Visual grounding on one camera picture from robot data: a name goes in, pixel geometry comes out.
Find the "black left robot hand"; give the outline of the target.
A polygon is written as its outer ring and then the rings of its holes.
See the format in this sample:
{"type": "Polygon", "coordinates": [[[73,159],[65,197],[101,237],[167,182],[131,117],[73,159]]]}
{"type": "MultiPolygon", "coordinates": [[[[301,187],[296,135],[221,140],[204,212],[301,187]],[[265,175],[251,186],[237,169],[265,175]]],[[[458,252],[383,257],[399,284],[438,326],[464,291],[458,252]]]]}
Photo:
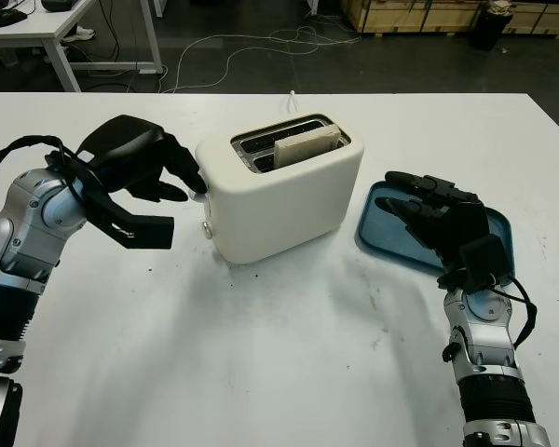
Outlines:
{"type": "Polygon", "coordinates": [[[76,156],[109,193],[125,189],[152,202],[186,201],[182,189],[160,180],[163,171],[196,194],[207,192],[190,151],[160,125],[138,117],[119,115],[103,123],[80,144],[76,156]]]}

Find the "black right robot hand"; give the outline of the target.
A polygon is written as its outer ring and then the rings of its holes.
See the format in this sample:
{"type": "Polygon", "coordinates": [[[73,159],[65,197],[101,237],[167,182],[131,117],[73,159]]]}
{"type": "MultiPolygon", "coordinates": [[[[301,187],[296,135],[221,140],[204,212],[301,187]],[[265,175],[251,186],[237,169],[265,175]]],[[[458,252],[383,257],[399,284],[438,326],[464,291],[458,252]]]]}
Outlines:
{"type": "Polygon", "coordinates": [[[490,234],[484,204],[474,193],[429,175],[389,171],[385,180],[412,198],[379,197],[375,205],[399,218],[421,246],[434,251],[445,272],[463,267],[462,246],[490,234]]]}

